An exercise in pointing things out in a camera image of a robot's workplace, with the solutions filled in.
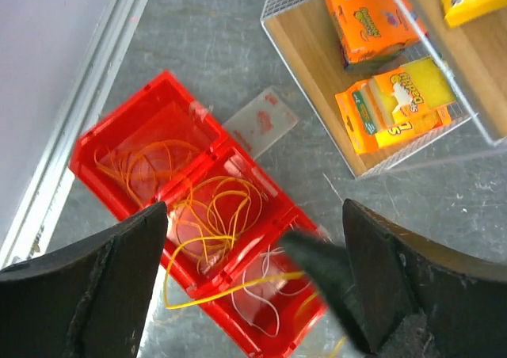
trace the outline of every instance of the cartoon graphic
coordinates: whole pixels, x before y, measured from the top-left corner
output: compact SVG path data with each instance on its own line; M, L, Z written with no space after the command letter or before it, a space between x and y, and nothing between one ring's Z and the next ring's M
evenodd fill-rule
M261 135L264 135L266 132L271 131L273 129L271 116L266 111L259 111L257 113L257 125L261 132Z
M392 96L396 98L396 101L398 102L398 105L393 110L393 112L397 112L401 109L402 106L407 106L412 103L412 96L410 95L409 90L405 89L399 82L396 82L393 85L393 93L391 93Z
M398 26L398 18L391 12L384 12L383 13L387 17L387 22L391 24L394 27Z

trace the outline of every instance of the red plastic bin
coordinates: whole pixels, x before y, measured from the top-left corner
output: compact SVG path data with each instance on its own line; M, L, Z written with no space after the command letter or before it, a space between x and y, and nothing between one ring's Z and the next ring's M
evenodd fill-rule
M70 168L123 220L202 166L228 138L208 111L164 71L77 141ZM135 154L143 148L147 158ZM95 158L111 170L130 166L130 187L137 199L99 170ZM173 173L153 177L154 170Z
M203 263L198 267L197 256L204 252L202 242L192 242L186 246L191 253L181 251L174 261L171 268L171 276L187 291L194 299L200 298L210 293L217 292L221 288L226 288L231 284L230 274L238 266L244 266L254 259L255 255L261 252L257 246L260 240L267 234L277 233L276 221L282 219L294 204L289 197L278 188L278 186L266 175L261 168L252 160L252 158L234 141L230 140L220 147L212 157L209 166L202 166L195 170L187 180L180 183L178 191L170 191L164 195L164 201L170 210L169 230L166 246L162 255L162 265L167 268L170 257L177 246L184 241L200 236L199 230L189 224L177 224L174 219L183 219L186 222L195 222L194 215L188 208L174 209L178 201L187 197L190 193L189 186L196 188L202 183L213 177L240 177L253 184L261 193L261 198L252 193L250 213L246 218L246 209L238 213L238 224L246 221L252 223L260 211L260 216L253 226L245 231L225 254L217 254L217 259L210 259L210 264ZM220 181L214 181L193 193L193 199L209 204L214 190L237 190L243 187L236 181L227 182L219 187ZM216 208L221 214L225 225L230 224L235 210L238 208L242 197L227 197L216 201ZM196 214L206 219L207 210L204 207L197 207ZM219 258L224 256L223 261L213 265Z
M270 251L273 251L278 238L291 227L302 227L311 234L321 234L317 227L297 208L284 217L281 225L283 227L280 228L278 234L271 234L270 238L263 240L263 252L250 261L246 269L238 269L237 277L231 287L243 283L243 273L246 282L262 277L264 272L266 272L266 276L271 276L282 272L298 271L283 253L266 256L268 246ZM269 266L266 264L266 259L270 260ZM315 291L305 276L299 280L276 284L258 284L250 287L249 290L263 299L268 299L273 304L279 313L279 324L276 322L276 314L271 306L255 299L243 290L234 293L234 302L233 295L228 295L200 305L204 312L238 344L247 356L258 358L290 356L326 311L326 305L318 296L304 304Z

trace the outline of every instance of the wooden board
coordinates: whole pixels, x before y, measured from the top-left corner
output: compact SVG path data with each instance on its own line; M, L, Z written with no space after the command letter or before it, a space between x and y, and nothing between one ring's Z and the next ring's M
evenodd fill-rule
M368 78L343 70L339 39L324 0L310 0L265 21L271 37L326 124L356 176L367 172L405 144L356 155L334 94Z
M507 9L450 29L440 0L410 0L494 139L507 136Z

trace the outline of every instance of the cracker box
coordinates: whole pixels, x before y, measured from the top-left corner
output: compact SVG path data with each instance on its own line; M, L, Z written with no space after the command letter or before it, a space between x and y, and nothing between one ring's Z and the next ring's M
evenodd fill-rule
M384 147L394 146L452 122L447 106L444 106L383 131L376 130L372 114L361 95L361 89L367 83L368 80L358 81L347 91L335 96L345 128L357 154L368 154Z
M403 1L424 30L411 4ZM376 67L419 41L393 0L327 0L326 4L340 36L345 67L366 61Z

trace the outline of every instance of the gray concrete floor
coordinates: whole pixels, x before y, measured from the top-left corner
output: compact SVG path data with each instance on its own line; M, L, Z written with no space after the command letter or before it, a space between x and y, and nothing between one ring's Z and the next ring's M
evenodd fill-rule
M104 114L170 69L215 118L224 122L265 87L274 85L300 122L258 162L336 241L342 240L341 202L350 197L446 246L492 261L507 258L504 155L353 180L346 164L261 29L264 0L150 0L116 77ZM416 156L462 154L481 147L467 124ZM115 222L76 181L50 250ZM155 287L139 356L242 356L232 340L198 307L171 314ZM173 301L185 295L173 290ZM341 336L326 315L295 352L326 356ZM346 347L339 356L358 356Z

